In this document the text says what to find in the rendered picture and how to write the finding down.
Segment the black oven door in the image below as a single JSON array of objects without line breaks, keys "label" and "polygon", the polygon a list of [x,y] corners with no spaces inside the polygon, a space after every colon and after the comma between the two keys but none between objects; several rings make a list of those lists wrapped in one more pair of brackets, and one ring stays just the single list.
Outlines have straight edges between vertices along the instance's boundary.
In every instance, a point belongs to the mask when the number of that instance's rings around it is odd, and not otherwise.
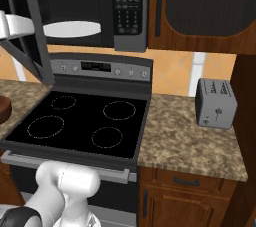
[{"label": "black oven door", "polygon": [[[10,166],[11,177],[25,201],[36,192],[36,170]],[[137,227],[138,184],[136,174],[130,173],[127,184],[104,181],[98,192],[88,199],[89,209],[100,220],[102,227]]]}]

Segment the brown bowl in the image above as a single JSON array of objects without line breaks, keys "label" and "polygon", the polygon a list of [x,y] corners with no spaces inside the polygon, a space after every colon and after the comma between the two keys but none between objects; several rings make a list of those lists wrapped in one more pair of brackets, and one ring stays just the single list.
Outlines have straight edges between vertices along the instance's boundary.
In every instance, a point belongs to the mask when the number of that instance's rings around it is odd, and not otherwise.
[{"label": "brown bowl", "polygon": [[12,104],[8,97],[0,96],[0,124],[5,123],[11,116]]}]

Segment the grey toaster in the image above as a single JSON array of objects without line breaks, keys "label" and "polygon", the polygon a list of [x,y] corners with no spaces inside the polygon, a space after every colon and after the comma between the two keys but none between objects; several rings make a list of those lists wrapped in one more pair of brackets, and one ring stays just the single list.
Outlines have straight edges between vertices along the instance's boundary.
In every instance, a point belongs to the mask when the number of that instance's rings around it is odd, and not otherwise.
[{"label": "grey toaster", "polygon": [[237,101],[228,80],[198,80],[195,96],[198,126],[230,129],[236,109]]}]

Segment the brown wall cupboard door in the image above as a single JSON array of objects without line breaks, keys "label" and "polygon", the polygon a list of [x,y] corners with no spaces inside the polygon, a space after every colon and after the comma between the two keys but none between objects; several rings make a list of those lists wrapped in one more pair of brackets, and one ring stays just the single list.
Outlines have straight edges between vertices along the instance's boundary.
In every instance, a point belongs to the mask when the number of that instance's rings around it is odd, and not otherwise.
[{"label": "brown wall cupboard door", "polygon": [[256,54],[256,0],[162,0],[159,37],[156,3],[149,0],[149,48]]}]

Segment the brown base cabinet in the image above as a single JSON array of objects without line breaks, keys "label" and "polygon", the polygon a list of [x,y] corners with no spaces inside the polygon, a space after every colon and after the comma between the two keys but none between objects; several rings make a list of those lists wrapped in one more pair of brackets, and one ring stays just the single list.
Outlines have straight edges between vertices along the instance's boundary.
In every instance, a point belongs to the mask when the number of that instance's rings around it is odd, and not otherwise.
[{"label": "brown base cabinet", "polygon": [[11,178],[9,165],[1,161],[2,155],[3,151],[0,149],[0,204],[21,206],[24,199]]}]

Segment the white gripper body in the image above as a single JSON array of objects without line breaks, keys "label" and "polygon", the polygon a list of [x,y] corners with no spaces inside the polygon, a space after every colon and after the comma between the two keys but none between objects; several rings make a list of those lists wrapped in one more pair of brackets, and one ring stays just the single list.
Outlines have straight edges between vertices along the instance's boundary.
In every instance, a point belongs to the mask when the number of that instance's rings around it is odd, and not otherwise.
[{"label": "white gripper body", "polygon": [[6,14],[4,20],[6,39],[24,37],[35,33],[33,21],[29,18]]}]

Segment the grey microwave door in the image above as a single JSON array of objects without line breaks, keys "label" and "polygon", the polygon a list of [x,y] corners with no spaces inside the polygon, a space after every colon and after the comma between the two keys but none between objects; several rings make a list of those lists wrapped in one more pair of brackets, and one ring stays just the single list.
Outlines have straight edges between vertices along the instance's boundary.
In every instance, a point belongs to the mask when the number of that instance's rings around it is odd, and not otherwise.
[{"label": "grey microwave door", "polygon": [[[27,68],[38,80],[46,85],[54,84],[54,75],[43,32],[38,0],[7,0],[10,12],[0,8],[0,45],[20,64]],[[33,21],[35,33],[32,35],[6,39],[5,15],[13,14]]]}]

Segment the white microwave turntable plate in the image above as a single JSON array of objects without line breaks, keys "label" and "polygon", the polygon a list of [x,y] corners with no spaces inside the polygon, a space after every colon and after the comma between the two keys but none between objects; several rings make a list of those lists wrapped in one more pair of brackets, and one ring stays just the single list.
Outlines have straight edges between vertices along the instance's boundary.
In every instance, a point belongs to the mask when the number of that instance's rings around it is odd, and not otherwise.
[{"label": "white microwave turntable plate", "polygon": [[101,25],[91,21],[63,21],[44,25],[43,31],[52,38],[79,38],[99,34]]}]

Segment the brown base cupboard door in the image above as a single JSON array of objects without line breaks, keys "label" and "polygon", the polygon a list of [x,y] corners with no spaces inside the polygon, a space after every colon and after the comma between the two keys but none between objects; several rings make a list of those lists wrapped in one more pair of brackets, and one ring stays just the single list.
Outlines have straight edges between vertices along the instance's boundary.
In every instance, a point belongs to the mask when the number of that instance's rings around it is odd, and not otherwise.
[{"label": "brown base cupboard door", "polygon": [[[143,192],[148,190],[143,219]],[[178,189],[140,185],[139,227],[221,227],[228,199]]]}]

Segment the tall brown cabinet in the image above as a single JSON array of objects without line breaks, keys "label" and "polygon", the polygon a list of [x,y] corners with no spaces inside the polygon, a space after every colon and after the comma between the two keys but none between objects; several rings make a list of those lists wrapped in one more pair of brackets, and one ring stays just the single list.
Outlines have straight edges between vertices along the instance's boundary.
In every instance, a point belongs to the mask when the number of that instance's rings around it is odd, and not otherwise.
[{"label": "tall brown cabinet", "polygon": [[256,55],[238,55],[230,84],[238,107],[233,127],[248,180],[238,182],[221,227],[252,227],[256,219]]}]

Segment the black and grey microwave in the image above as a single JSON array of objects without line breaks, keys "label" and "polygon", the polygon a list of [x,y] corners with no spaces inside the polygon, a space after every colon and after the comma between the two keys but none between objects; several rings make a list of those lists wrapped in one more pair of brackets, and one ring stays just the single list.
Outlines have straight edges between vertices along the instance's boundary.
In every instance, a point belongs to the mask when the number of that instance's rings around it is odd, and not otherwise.
[{"label": "black and grey microwave", "polygon": [[[79,38],[46,37],[49,44],[106,47],[143,52],[147,47],[147,0],[38,0],[42,25],[91,21],[101,25],[96,35]],[[10,12],[8,1],[0,8]]]}]

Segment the brown drawer front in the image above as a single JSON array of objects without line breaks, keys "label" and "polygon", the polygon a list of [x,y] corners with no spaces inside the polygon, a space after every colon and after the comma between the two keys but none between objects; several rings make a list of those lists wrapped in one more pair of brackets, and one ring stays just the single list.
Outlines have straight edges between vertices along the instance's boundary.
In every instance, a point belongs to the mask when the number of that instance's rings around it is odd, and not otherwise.
[{"label": "brown drawer front", "polygon": [[[174,183],[174,176],[178,176],[179,179],[188,181],[195,181],[196,179],[200,179],[200,186],[190,186]],[[159,187],[195,190],[199,192],[214,194],[224,198],[231,197],[237,185],[237,182],[234,180],[226,180],[219,177],[209,177],[149,167],[140,168],[140,181],[143,183],[154,184]]]}]

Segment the black and grey stove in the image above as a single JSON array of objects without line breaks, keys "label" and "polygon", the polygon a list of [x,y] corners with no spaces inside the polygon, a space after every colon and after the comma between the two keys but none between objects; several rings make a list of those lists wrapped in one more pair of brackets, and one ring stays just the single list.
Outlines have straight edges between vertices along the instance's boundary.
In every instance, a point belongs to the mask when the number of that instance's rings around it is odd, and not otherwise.
[{"label": "black and grey stove", "polygon": [[24,156],[134,171],[151,98],[153,61],[52,53],[50,63],[55,84],[0,139],[1,147]]}]

